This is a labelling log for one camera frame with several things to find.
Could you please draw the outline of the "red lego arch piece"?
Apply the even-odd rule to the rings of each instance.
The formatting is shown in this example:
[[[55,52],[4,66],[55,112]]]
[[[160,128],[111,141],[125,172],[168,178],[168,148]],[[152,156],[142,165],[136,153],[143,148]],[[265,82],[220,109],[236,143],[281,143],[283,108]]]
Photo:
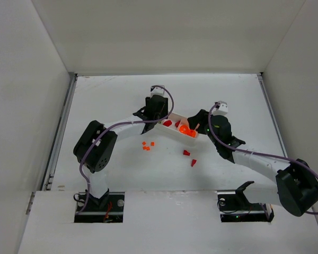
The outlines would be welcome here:
[[[163,123],[164,126],[170,126],[172,125],[172,121],[171,120],[166,120],[164,123]]]

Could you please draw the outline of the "orange round lego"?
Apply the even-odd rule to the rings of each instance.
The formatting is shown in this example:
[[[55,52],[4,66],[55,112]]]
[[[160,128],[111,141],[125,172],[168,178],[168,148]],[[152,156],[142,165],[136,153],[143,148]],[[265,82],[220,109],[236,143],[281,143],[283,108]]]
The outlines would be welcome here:
[[[196,138],[196,136],[198,135],[198,132],[196,130],[188,130],[187,135],[192,137],[192,138]]]
[[[189,127],[187,125],[181,125],[179,127],[179,132],[181,132],[181,133],[183,133],[185,135],[187,135],[188,130],[189,130]]]

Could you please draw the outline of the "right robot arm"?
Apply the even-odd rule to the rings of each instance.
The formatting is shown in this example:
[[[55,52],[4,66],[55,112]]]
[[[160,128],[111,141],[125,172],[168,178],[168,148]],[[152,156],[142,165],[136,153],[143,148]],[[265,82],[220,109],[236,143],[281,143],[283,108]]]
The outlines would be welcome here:
[[[220,211],[234,213],[267,203],[279,205],[297,217],[311,213],[309,209],[318,201],[318,175],[305,161],[253,151],[232,134],[228,119],[215,112],[200,110],[187,121],[191,129],[210,139],[223,159],[273,182],[270,188],[255,188],[254,181],[246,181],[235,190],[219,194]]]

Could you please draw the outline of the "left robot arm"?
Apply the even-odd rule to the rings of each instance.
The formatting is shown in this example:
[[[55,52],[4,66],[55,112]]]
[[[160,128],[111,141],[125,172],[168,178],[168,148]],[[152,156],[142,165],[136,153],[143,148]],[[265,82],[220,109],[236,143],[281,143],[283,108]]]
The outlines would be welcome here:
[[[102,124],[91,121],[74,147],[77,161],[89,171],[89,197],[101,199],[108,187],[103,174],[116,142],[144,134],[169,114],[169,99],[160,95],[145,98],[145,106],[121,122]]]

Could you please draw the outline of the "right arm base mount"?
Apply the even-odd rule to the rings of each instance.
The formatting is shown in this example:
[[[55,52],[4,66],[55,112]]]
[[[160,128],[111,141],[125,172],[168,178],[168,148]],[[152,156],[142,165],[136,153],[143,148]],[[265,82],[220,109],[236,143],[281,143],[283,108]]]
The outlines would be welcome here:
[[[217,192],[217,207],[222,223],[272,222],[275,214],[270,204],[251,203],[247,199],[244,191],[252,184],[254,181],[247,181],[237,189]]]

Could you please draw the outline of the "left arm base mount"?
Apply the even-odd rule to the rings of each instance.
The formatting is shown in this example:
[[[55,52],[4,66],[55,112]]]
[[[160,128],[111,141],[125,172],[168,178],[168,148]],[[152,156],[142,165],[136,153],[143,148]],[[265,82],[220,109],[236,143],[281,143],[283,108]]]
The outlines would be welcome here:
[[[90,197],[84,210],[86,193],[74,195],[76,211],[75,223],[122,223],[125,204],[124,192],[110,192],[101,199]]]

